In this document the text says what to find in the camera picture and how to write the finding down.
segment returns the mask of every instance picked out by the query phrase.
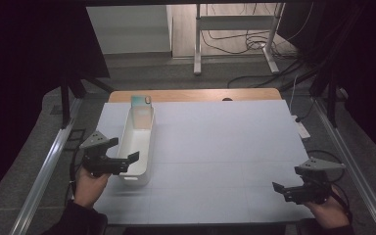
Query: sleeve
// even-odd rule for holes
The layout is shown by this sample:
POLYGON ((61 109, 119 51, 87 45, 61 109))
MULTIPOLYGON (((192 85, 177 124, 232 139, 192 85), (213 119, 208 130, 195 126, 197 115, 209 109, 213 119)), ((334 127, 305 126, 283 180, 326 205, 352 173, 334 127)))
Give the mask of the sleeve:
POLYGON ((325 229, 324 234, 325 235, 354 235, 353 227, 351 225, 338 227, 338 228, 325 229))
POLYGON ((87 234, 88 225, 96 215, 96 211, 86 209, 70 200, 60 221, 45 231, 43 235, 85 235, 87 234))

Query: white plastic container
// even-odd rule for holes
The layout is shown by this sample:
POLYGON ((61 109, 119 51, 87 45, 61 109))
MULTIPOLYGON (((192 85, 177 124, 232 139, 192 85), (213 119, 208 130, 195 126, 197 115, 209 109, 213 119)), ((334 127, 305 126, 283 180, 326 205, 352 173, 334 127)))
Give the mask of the white plastic container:
POLYGON ((151 178, 154 148, 155 111, 152 106, 132 107, 127 115, 117 157, 126 159, 139 152, 139 160, 129 166, 127 173, 118 177, 126 185, 146 185, 151 178))

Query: human hand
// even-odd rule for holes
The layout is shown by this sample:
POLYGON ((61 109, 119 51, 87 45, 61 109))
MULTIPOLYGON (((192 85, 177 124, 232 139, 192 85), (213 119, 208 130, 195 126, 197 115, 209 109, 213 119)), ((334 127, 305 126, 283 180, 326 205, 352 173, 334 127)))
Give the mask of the human hand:
POLYGON ((111 174, 102 174, 100 177, 94 177, 87 169, 82 167, 77 178, 74 203, 92 209, 94 203, 102 195, 110 176, 111 174))
POLYGON ((343 227, 350 224, 343 207, 331 196, 324 204, 304 203, 315 216, 317 222, 325 229, 343 227))

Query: aluminum rail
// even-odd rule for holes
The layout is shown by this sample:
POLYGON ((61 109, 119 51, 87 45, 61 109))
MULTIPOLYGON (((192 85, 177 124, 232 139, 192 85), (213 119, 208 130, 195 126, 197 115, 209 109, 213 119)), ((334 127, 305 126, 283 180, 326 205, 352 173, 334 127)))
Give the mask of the aluminum rail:
POLYGON ((376 194, 369 185, 367 179, 362 174, 361 169, 356 163, 353 154, 345 143, 343 137, 340 134, 338 128, 334 128, 329 122, 328 117, 325 115, 326 109, 323 104, 315 101, 315 108, 319 116, 322 119, 323 124, 325 125, 328 134, 331 136, 332 141, 334 142, 335 147, 338 149, 340 156, 342 157, 342 162, 347 166, 348 173, 350 174, 353 183, 358 189, 364 203, 367 205, 372 217, 376 222, 376 194))
POLYGON ((69 124, 65 129, 60 129, 54 140, 53 145, 47 155, 47 158, 39 170, 36 176, 35 182, 33 183, 28 196, 26 197, 23 207, 15 220, 14 226, 11 229, 10 234, 25 234, 32 218, 38 208, 39 202, 41 201, 42 195, 47 188, 48 182, 50 181, 51 175, 56 167, 57 161, 64 149, 67 139, 69 138, 72 126, 75 123, 75 119, 78 114, 78 109, 82 103, 81 99, 74 99, 70 109, 71 119, 69 124))

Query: white wall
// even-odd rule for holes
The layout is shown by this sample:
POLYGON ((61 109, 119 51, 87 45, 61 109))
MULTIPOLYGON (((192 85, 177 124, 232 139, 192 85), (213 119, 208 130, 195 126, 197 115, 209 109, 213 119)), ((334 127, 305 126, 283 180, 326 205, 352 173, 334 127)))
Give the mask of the white wall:
POLYGON ((103 54, 169 52, 166 6, 88 7, 103 54))

